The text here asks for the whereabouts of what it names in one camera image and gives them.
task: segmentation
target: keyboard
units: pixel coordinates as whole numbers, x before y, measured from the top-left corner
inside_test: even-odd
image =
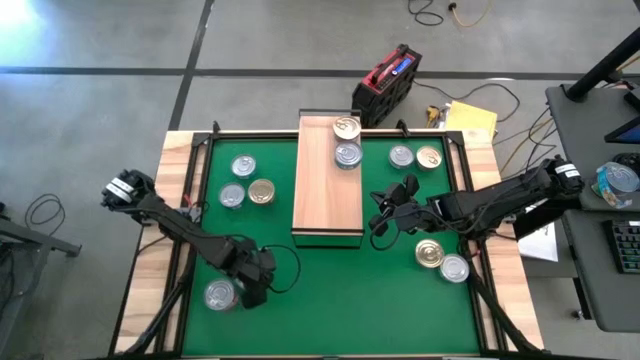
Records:
[[[640,274],[640,221],[603,223],[613,258],[622,274]]]

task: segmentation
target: wooden board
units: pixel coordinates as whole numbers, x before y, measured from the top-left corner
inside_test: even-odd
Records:
[[[388,129],[366,130],[400,131]],[[434,131],[431,129],[419,129],[412,131]],[[255,133],[256,131],[223,131],[226,133]],[[167,199],[167,203],[174,205],[180,201],[184,184],[187,163],[189,161],[192,131],[170,131],[165,139],[158,175],[156,177],[156,189],[160,196]],[[467,160],[471,170],[471,178],[474,188],[481,189],[493,185],[499,181],[500,173],[495,160],[493,148],[488,134],[484,131],[464,131]],[[452,147],[452,157],[456,178],[462,179],[462,170],[457,150]],[[196,167],[200,174],[202,167]],[[146,229],[143,231],[142,244],[155,238],[157,230]],[[513,236],[513,228],[503,225],[498,230],[500,233]],[[487,251],[491,262],[491,270],[498,292],[498,302],[505,309],[507,315],[522,331],[524,336],[539,348],[543,347],[542,337],[531,301],[527,279],[525,277],[522,260],[515,241],[492,237],[487,241]],[[119,329],[116,329],[117,339],[115,351],[126,350],[149,324],[154,314],[160,307],[164,279],[169,266],[171,246],[158,246],[153,252],[138,257],[135,263],[133,278],[130,284],[126,301],[126,310]],[[496,348],[493,323],[486,305],[482,305],[482,315],[490,348]]]
[[[293,203],[294,234],[316,233],[302,229],[363,229],[360,166],[343,170],[334,160],[338,141],[333,133],[333,122],[337,118],[300,117]]]

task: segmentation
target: silver tin can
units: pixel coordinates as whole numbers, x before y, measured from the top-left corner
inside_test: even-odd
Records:
[[[352,142],[339,143],[335,151],[336,164],[343,170],[355,169],[362,161],[362,148]]]
[[[396,169],[406,169],[414,160],[413,151],[404,145],[396,145],[389,151],[389,162]]]
[[[228,183],[220,189],[220,204],[229,209],[239,209],[244,200],[244,188],[238,183]]]
[[[461,283],[469,277],[469,263],[460,255],[447,255],[440,265],[440,275],[449,282]]]
[[[256,172],[256,159],[251,155],[238,155],[231,161],[231,172],[240,179],[248,179]]]
[[[211,310],[228,311],[238,303],[238,294],[228,280],[215,280],[204,290],[204,303]]]

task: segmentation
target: can lid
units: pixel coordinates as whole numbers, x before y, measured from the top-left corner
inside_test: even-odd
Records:
[[[362,161],[362,148],[356,143],[340,143],[336,146],[336,161],[342,165],[358,165]]]
[[[435,268],[442,264],[444,250],[439,242],[431,239],[421,240],[416,245],[416,260],[424,267]]]
[[[440,152],[431,146],[423,146],[418,149],[416,158],[418,159],[418,163],[426,168],[435,168],[440,165],[442,161]]]
[[[344,140],[353,140],[360,135],[361,125],[358,119],[344,116],[333,122],[333,132]]]
[[[233,284],[227,280],[215,280],[207,285],[204,291],[204,302],[216,311],[225,310],[233,305],[236,291]]]
[[[440,266],[440,274],[453,283],[461,283],[469,277],[469,263],[460,255],[447,255]]]
[[[249,186],[249,199],[256,204],[266,204],[273,200],[276,188],[267,179],[258,179]]]
[[[635,171],[614,162],[608,162],[605,166],[607,169],[607,181],[613,188],[620,192],[638,190],[640,179],[638,179],[638,174]]]
[[[256,169],[256,159],[251,155],[238,155],[231,161],[231,171],[237,176],[251,175]]]
[[[244,188],[238,183],[229,183],[220,190],[220,203],[226,207],[236,207],[244,200]]]
[[[389,159],[396,165],[408,166],[411,165],[414,160],[413,151],[407,146],[396,145],[391,148]]]

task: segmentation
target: yellow paper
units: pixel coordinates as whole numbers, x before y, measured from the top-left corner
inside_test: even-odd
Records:
[[[494,112],[453,101],[445,128],[447,130],[485,129],[493,140],[497,121],[498,114]]]

